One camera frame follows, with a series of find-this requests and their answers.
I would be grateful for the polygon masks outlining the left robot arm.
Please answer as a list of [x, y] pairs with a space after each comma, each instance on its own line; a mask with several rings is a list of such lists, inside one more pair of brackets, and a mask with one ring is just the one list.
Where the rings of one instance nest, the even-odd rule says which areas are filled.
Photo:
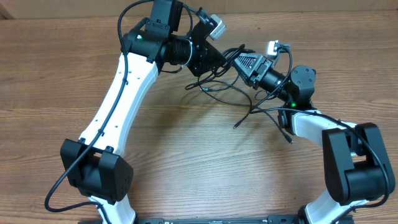
[[198, 22], [178, 35], [180, 1], [154, 1], [149, 17], [120, 33], [121, 55], [114, 80], [92, 122], [76, 140], [60, 149], [65, 178], [88, 197], [101, 223], [134, 223], [128, 192], [134, 171], [124, 160], [127, 137], [137, 111], [165, 63], [181, 65], [199, 76], [225, 63], [211, 41], [226, 27], [216, 15], [189, 9]]

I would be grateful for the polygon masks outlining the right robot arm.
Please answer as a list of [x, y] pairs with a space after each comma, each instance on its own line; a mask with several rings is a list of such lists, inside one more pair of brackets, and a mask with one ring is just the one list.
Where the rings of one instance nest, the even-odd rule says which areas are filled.
[[279, 126], [323, 149], [326, 190], [296, 215], [270, 215], [268, 223], [353, 223], [350, 212], [378, 207], [396, 187], [381, 132], [374, 123], [347, 123], [313, 107], [316, 71], [300, 65], [287, 76], [260, 54], [241, 54], [233, 66], [244, 83], [276, 95]]

